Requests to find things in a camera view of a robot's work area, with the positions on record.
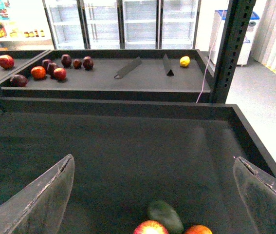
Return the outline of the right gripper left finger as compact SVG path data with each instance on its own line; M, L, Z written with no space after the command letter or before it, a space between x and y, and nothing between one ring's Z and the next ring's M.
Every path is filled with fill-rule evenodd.
M56 234L74 182L74 157L67 155L0 205L0 234Z

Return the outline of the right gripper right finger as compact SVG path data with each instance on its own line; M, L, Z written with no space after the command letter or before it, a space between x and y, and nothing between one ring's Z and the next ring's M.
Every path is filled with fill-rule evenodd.
M242 157L233 175L255 233L276 234L276 178Z

